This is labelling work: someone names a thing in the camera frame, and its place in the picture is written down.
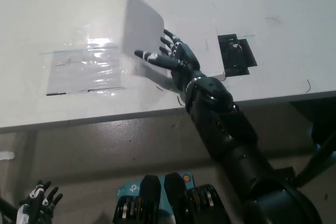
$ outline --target white table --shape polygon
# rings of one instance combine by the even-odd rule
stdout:
[[[336,90],[335,0],[144,1],[164,20],[215,18],[219,35],[247,38],[258,66],[224,81],[237,102],[325,97]],[[113,96],[44,95],[47,66],[40,53],[57,50],[87,26],[101,27],[94,37],[120,38],[125,0],[0,0],[0,6],[0,132],[183,109],[175,92],[142,77]]]

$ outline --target robot finger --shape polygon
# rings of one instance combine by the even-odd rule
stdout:
[[[174,44],[172,42],[170,42],[169,40],[167,40],[163,37],[160,38],[160,41],[162,43],[164,43],[165,45],[167,45],[170,49],[172,49],[172,47],[174,46]]]
[[[142,58],[143,60],[147,61],[148,63],[161,68],[179,71],[182,66],[179,60],[176,60],[168,56],[163,56],[156,53],[141,50],[136,50],[134,54],[139,58]]]
[[[171,57],[172,56],[172,52],[164,47],[159,47],[159,50],[164,53],[165,55]]]

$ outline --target white sheet of paper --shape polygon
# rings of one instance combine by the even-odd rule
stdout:
[[[161,43],[160,37],[164,36],[163,29],[166,28],[189,45],[199,60],[201,71],[205,75],[217,76],[221,80],[225,79],[217,31],[211,18],[169,18],[164,21],[161,15],[143,0],[127,1],[122,52],[135,59],[138,70],[141,64],[146,64],[155,71],[170,76],[167,70],[150,65],[147,62],[140,62],[134,56],[135,50],[161,53],[159,47],[164,46],[164,44]]]
[[[134,55],[135,50],[160,52],[159,47],[164,46],[160,41],[163,34],[164,22],[161,15],[143,0],[127,0],[124,20],[124,34],[121,51],[135,60],[138,72],[146,75],[146,65],[155,71],[168,76],[168,71],[140,61]]]

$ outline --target gray floor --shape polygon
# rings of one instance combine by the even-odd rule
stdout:
[[[289,104],[244,109],[274,167],[299,172],[313,147],[310,123]],[[8,201],[25,198],[38,179],[60,187],[65,196],[54,223],[111,223],[119,186],[174,171],[191,171],[197,185],[213,184],[233,223],[241,223],[238,199],[186,114],[4,134],[0,151],[16,155],[0,161],[1,195]],[[335,178],[333,167],[302,188],[324,223],[336,217]]]

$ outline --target robotic arm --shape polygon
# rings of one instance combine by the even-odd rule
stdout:
[[[143,60],[171,70],[186,94],[191,116],[211,158],[220,163],[242,201],[245,223],[322,223],[311,201],[280,177],[260,152],[258,137],[223,84],[200,71],[200,64],[178,37],[161,38],[163,53],[135,51]]]

